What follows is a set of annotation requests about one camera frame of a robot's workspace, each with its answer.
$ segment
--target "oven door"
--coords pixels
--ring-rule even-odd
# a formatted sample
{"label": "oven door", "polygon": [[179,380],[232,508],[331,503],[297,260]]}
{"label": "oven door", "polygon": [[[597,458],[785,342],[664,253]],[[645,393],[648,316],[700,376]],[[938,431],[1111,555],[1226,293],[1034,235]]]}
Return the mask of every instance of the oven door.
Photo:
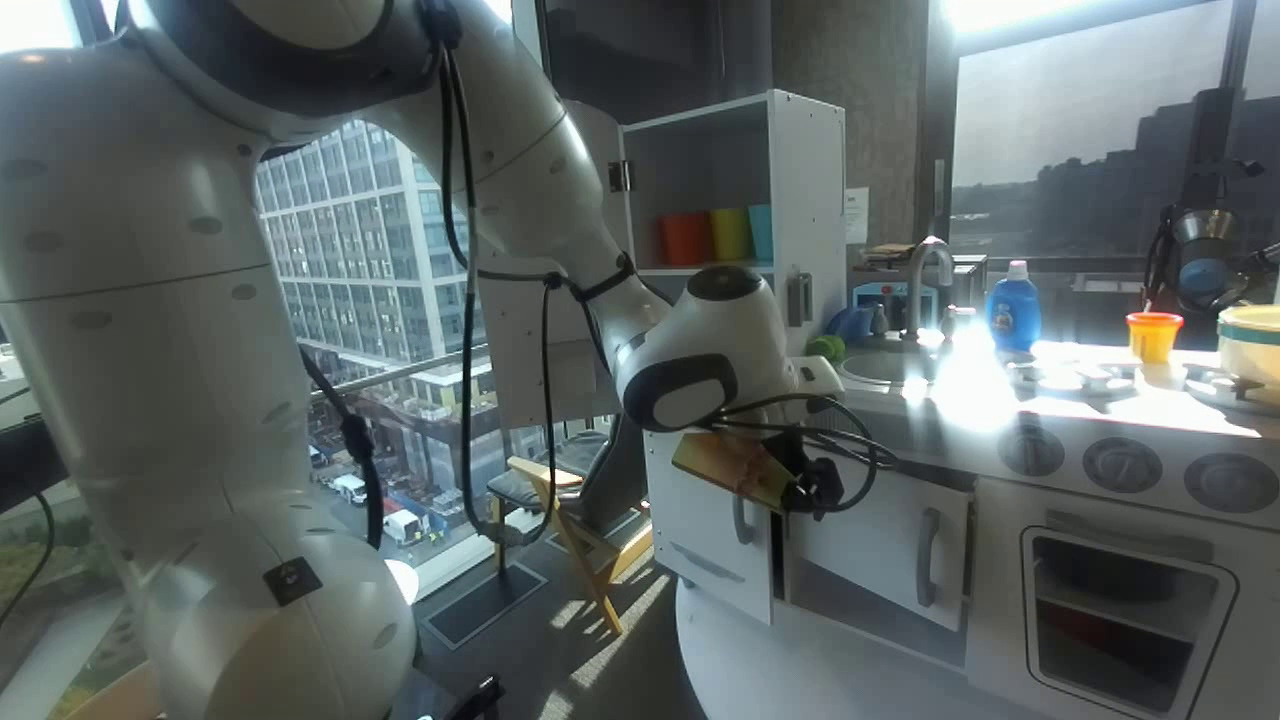
{"label": "oven door", "polygon": [[1272,715],[1272,531],[978,481],[965,671],[1069,720]]}

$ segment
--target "floor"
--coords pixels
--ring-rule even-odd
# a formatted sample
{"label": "floor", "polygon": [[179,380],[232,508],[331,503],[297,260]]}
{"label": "floor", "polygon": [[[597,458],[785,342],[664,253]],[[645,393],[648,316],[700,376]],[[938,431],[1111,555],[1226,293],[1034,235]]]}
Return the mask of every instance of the floor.
{"label": "floor", "polygon": [[456,696],[497,671],[505,682],[505,720],[704,720],[677,649],[677,581],[667,572],[648,565],[610,590],[628,622],[614,641],[597,609],[582,605],[579,577],[552,541],[539,541],[513,558],[542,577],[542,584],[458,649],[446,649],[427,616],[477,587],[497,565],[486,558],[416,605],[416,715],[446,715]]}

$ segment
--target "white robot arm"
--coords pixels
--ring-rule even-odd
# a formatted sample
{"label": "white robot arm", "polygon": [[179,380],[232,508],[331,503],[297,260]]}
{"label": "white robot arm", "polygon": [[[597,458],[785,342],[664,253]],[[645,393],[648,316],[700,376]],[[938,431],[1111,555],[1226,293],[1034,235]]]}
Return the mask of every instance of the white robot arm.
{"label": "white robot arm", "polygon": [[802,384],[754,277],[708,272],[677,306],[628,277],[572,118],[483,0],[129,17],[104,46],[0,55],[0,319],[170,715],[380,715],[403,679],[390,577],[304,486],[307,388],[252,169],[367,114],[440,173],[422,17],[458,26],[478,240],[565,262],[645,428]]}

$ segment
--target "blue bottle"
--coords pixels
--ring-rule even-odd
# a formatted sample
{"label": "blue bottle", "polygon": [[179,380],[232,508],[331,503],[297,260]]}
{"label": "blue bottle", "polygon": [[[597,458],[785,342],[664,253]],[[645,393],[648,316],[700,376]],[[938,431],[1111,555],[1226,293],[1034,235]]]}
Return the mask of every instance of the blue bottle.
{"label": "blue bottle", "polygon": [[1027,260],[1006,260],[1006,277],[987,294],[987,326],[1000,355],[1033,355],[1039,341],[1039,294]]}

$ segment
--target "yellow cup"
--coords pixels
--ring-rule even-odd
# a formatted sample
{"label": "yellow cup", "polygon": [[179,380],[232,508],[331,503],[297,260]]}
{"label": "yellow cup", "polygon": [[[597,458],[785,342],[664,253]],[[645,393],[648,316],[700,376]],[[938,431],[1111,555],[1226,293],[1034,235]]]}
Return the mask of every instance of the yellow cup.
{"label": "yellow cup", "polygon": [[1128,311],[1128,348],[1144,363],[1169,363],[1179,326],[1179,311]]}
{"label": "yellow cup", "polygon": [[745,207],[711,207],[716,260],[753,255],[753,222]]}

